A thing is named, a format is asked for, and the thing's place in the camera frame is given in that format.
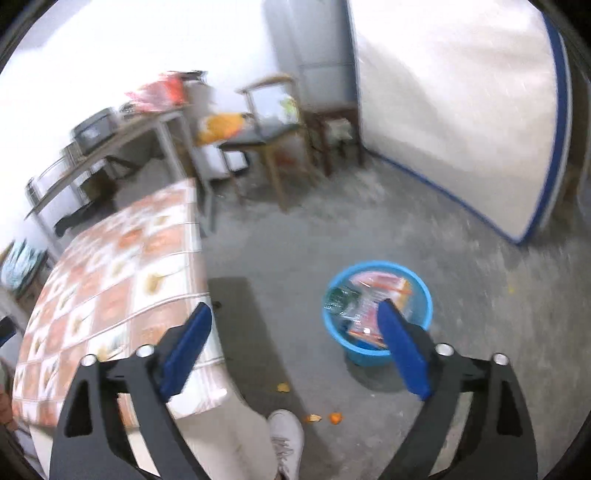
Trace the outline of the pink clear zip bag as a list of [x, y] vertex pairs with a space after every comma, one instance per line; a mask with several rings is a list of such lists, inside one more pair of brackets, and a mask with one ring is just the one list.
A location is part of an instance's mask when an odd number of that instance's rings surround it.
[[406, 320], [414, 307], [414, 289], [409, 279], [382, 271], [363, 271], [349, 280], [362, 297], [359, 310], [349, 324], [349, 335], [378, 349], [386, 348], [381, 335], [377, 313], [381, 302], [391, 300]]

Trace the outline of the green plastic bottle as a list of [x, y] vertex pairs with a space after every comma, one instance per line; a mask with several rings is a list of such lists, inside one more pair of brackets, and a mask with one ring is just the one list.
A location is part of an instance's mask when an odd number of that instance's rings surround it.
[[359, 310], [362, 293], [351, 286], [332, 287], [325, 294], [324, 308], [332, 316], [353, 318]]

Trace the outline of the blue plastic basin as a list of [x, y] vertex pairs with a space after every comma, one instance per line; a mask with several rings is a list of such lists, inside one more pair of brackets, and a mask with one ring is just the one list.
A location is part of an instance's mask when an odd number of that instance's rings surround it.
[[391, 360], [377, 321], [379, 304], [386, 300], [393, 301], [410, 323], [430, 328], [431, 292], [415, 272], [402, 265], [379, 260], [358, 263], [335, 275], [325, 290], [325, 329], [356, 366], [378, 367]]

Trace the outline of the patterned tablecloth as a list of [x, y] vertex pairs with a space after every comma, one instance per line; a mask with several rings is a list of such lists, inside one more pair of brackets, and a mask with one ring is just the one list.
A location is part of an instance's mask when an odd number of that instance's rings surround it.
[[125, 358], [155, 345], [211, 303], [197, 185], [179, 181], [77, 235], [33, 308], [15, 369], [12, 408], [54, 427], [79, 360]]

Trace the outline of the orange peel piece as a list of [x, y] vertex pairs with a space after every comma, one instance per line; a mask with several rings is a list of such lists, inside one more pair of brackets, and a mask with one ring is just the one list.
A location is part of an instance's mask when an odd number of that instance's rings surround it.
[[332, 425], [339, 425], [339, 423], [342, 422], [342, 413], [332, 412], [329, 414], [329, 422], [331, 422]]

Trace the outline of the white shoe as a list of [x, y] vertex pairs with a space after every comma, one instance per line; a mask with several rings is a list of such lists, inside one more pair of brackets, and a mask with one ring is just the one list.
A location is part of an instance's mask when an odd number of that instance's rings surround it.
[[301, 456], [304, 452], [304, 429], [293, 412], [273, 411], [267, 418], [270, 439], [276, 453], [280, 477], [297, 480], [300, 476]]

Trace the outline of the black clothes pile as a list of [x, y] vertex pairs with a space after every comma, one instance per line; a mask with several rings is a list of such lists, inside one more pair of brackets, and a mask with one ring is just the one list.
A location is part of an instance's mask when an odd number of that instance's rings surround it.
[[78, 227], [93, 218], [102, 220], [114, 212], [115, 204], [112, 198], [96, 199], [62, 217], [54, 225], [53, 231], [58, 238], [62, 238], [67, 230]]

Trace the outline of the floral folded blanket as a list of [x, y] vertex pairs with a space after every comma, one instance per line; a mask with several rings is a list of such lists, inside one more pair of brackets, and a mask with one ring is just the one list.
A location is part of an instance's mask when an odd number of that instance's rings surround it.
[[46, 249], [37, 249], [25, 240], [17, 240], [1, 261], [1, 284], [15, 297], [21, 296], [48, 259]]

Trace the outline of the clear glass bowl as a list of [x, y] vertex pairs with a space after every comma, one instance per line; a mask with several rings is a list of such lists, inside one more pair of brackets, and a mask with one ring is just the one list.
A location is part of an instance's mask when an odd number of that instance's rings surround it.
[[53, 162], [35, 180], [35, 188], [40, 196], [44, 196], [54, 184], [68, 173], [71, 162], [66, 156]]

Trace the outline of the yellow plastic bag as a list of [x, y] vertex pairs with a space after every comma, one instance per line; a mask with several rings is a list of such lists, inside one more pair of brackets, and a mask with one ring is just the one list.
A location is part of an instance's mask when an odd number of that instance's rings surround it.
[[228, 140], [245, 129], [250, 118], [252, 118], [252, 114], [249, 113], [208, 115], [197, 122], [194, 143], [197, 146], [204, 146]]

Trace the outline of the grey rice cooker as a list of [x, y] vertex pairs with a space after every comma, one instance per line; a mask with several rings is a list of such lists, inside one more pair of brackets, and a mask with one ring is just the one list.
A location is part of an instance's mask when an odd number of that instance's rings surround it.
[[105, 108], [72, 130], [72, 139], [83, 155], [88, 155], [113, 137], [118, 129], [115, 112]]

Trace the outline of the dark wooden stool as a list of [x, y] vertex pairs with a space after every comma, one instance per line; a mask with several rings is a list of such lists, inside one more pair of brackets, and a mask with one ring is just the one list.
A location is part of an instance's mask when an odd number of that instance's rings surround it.
[[356, 144], [356, 159], [363, 166], [363, 142], [360, 129], [359, 107], [356, 102], [304, 106], [303, 117], [308, 130], [320, 140], [322, 171], [332, 175], [332, 150], [346, 157], [346, 144]]

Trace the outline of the white mattress blue trim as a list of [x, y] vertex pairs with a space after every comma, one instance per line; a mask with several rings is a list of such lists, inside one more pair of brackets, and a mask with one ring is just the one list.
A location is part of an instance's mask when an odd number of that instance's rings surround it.
[[363, 142], [508, 240], [549, 221], [565, 173], [564, 41], [528, 1], [353, 1]]

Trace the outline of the right wooden chair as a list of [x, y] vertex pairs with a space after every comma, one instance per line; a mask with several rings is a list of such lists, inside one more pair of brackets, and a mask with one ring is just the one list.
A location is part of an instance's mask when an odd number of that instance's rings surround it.
[[[283, 85], [290, 90], [290, 97], [294, 100], [294, 120], [288, 120], [287, 123], [280, 120], [270, 120], [264, 123], [259, 119], [259, 113], [256, 110], [256, 102], [253, 95], [256, 90], [266, 89]], [[288, 137], [300, 137], [304, 146], [304, 166], [301, 167], [301, 173], [308, 177], [311, 184], [315, 183], [318, 177], [318, 170], [312, 161], [312, 152], [310, 145], [310, 132], [305, 125], [303, 116], [301, 116], [301, 103], [297, 92], [297, 80], [287, 73], [274, 73], [266, 75], [262, 79], [250, 82], [245, 87], [236, 90], [236, 93], [245, 98], [246, 106], [249, 109], [247, 114], [252, 119], [252, 124], [243, 128], [238, 134], [233, 135], [228, 140], [224, 140], [218, 145], [230, 182], [235, 189], [235, 194], [240, 203], [243, 203], [243, 196], [238, 187], [235, 174], [230, 168], [228, 161], [229, 152], [242, 152], [242, 154], [255, 152], [262, 160], [263, 167], [266, 168], [267, 176], [270, 177], [271, 186], [273, 186], [276, 200], [280, 210], [287, 213], [287, 202], [284, 196], [283, 184], [280, 180], [280, 168], [276, 162], [276, 148], [280, 147]]]

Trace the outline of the pink plastic bag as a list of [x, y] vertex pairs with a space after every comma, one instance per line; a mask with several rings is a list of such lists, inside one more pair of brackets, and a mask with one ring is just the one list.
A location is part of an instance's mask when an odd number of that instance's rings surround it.
[[181, 107], [186, 102], [183, 80], [179, 72], [166, 72], [154, 81], [126, 94], [141, 113], [159, 113]]

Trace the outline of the silver refrigerator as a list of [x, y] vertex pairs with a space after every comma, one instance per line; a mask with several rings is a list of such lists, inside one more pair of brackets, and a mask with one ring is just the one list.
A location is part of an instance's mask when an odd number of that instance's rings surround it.
[[276, 0], [263, 14], [280, 71], [297, 79], [307, 106], [356, 101], [356, 71], [346, 1]]

